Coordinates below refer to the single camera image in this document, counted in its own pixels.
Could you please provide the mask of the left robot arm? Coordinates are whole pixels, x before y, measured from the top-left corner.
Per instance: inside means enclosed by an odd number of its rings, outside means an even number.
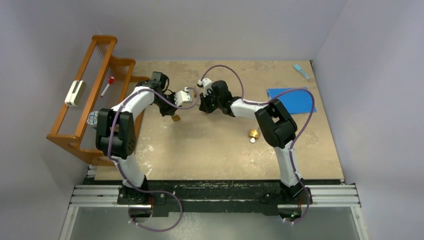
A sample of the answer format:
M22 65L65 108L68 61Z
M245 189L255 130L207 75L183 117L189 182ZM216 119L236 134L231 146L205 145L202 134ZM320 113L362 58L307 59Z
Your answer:
M112 108L102 108L97 115L96 148L114 163L123 178L120 198L138 205L151 200L152 194L135 157L135 119L152 104L158 106L163 117L175 115L176 94L167 93L169 81L167 75L155 71L149 80L139 82L122 102Z

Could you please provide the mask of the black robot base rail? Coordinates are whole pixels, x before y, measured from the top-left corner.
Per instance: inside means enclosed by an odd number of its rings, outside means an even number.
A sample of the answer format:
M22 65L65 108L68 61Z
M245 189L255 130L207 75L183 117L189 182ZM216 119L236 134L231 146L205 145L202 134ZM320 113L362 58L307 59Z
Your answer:
M361 205L357 188L340 180L308 180L290 196L277 180L148 180L148 193L117 181L88 180L74 187L72 207L129 208L132 214L258 213L295 220L313 208Z

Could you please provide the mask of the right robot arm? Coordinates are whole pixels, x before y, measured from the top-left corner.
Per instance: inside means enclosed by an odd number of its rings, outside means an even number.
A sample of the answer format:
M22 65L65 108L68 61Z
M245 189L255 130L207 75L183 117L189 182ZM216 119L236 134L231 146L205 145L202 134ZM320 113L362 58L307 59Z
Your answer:
M294 152L298 126L284 104L277 98L269 102L245 102L240 96L233 96L223 80L204 78L197 86L203 90L200 111L210 114L219 109L227 116L257 120L264 140L275 151L282 200L292 204L304 194L305 201L310 203L311 194L304 184Z

